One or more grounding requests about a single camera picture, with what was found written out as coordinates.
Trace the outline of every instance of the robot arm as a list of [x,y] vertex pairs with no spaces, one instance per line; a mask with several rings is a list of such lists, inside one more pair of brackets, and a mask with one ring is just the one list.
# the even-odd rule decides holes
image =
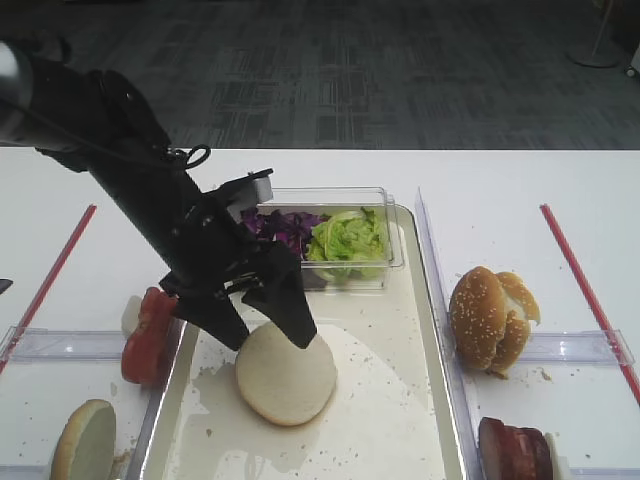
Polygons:
[[271,198],[272,170],[201,192],[187,169],[203,159],[188,161],[209,149],[172,150],[122,75],[81,75],[0,42],[0,142],[36,147],[75,172],[88,171],[171,269],[160,285],[178,297],[176,316],[237,350],[249,332],[228,295],[242,290],[242,301],[298,347],[315,336],[300,259],[239,224],[240,211]]

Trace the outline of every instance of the table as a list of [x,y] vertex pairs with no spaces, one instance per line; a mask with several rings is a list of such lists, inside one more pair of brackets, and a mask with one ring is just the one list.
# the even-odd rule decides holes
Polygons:
[[[514,269],[535,292],[545,330],[597,329],[538,209],[549,203],[609,320],[640,355],[640,153],[221,150],[192,176],[207,189],[268,167],[274,187],[382,186],[409,208],[420,188],[449,292],[477,264]],[[166,267],[87,174],[19,148],[0,150],[0,172],[0,276],[15,281],[0,297],[0,331],[19,320],[89,203],[97,213],[33,326],[119,328],[129,296]],[[612,414],[636,421],[637,406],[625,408]],[[602,454],[638,468],[633,438],[628,449],[624,440]]]

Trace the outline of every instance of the red stick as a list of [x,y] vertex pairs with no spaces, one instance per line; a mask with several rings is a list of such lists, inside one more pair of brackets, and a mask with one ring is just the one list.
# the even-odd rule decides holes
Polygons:
[[[580,286],[580,290],[582,290],[582,294],[587,300],[587,303],[589,304],[593,315],[596,317],[600,328],[605,331],[613,330],[611,324],[609,323],[609,320],[607,319],[607,316],[604,313],[604,310],[602,309],[602,306],[600,305],[600,302],[598,302],[596,294],[593,292],[591,285],[589,285],[589,282],[587,281],[587,277],[585,277],[582,268],[580,268],[580,264],[578,263],[576,256],[573,254],[573,251],[569,246],[569,242],[562,233],[562,229],[560,228],[556,217],[554,217],[553,213],[551,213],[551,208],[549,207],[549,205],[544,204],[540,205],[540,210],[542,211],[542,215],[544,215],[545,220],[549,224],[549,228],[551,229],[553,236],[556,238],[556,242],[558,242],[560,250],[562,250],[562,253],[564,254],[564,258],[567,259],[567,262],[571,267],[571,271],[573,272],[573,276],[576,277],[578,285]],[[616,354],[619,354],[620,347],[618,346],[615,337],[610,336],[609,341],[611,342],[611,346],[613,347],[614,352]],[[622,370],[622,374],[627,380],[629,388],[631,388],[631,391],[633,392],[633,396],[636,398],[636,401],[640,405],[640,382],[638,381],[638,377],[633,371],[633,367],[631,367],[631,365],[620,365],[620,370]]]
[[53,266],[51,267],[51,270],[49,270],[49,273],[42,282],[42,285],[40,285],[36,296],[33,297],[33,300],[31,300],[31,303],[27,307],[27,311],[24,312],[24,315],[22,316],[20,322],[18,323],[18,326],[16,327],[16,331],[13,333],[13,337],[9,342],[9,346],[7,347],[7,350],[5,352],[6,355],[4,359],[0,360],[0,373],[2,373],[2,371],[7,366],[11,353],[13,352],[13,350],[15,350],[18,342],[20,342],[20,339],[22,338],[22,335],[24,335],[25,330],[38,311],[38,308],[40,308],[40,305],[42,305],[42,302],[47,296],[47,293],[49,292],[51,285],[53,285],[53,282],[58,276],[58,273],[60,273],[60,270],[62,269],[64,263],[67,261],[67,258],[69,258],[69,255],[71,255],[73,248],[76,246],[76,243],[78,243],[78,240],[80,240],[80,237],[82,236],[85,228],[87,228],[89,220],[91,220],[91,217],[93,217],[96,208],[97,207],[95,205],[89,205],[84,211],[84,214],[82,215],[82,218],[80,218],[78,225],[76,225],[76,228],[71,233],[69,240],[67,240],[67,243],[58,255],[58,258],[54,262]]

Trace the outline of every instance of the red tomato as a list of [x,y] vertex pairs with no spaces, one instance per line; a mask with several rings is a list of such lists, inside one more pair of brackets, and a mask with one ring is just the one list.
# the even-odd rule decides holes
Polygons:
[[143,386],[156,385],[167,364],[167,334],[178,300],[155,287],[147,290],[138,314],[138,327],[122,351],[122,377]]

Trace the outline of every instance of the purple cabbage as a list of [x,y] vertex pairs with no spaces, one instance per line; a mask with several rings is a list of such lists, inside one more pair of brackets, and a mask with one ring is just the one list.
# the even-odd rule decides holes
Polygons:
[[242,212],[242,222],[258,240],[279,240],[302,259],[311,242],[311,229],[326,220],[327,217],[306,212],[282,214],[280,210],[274,210],[263,215],[257,208]]

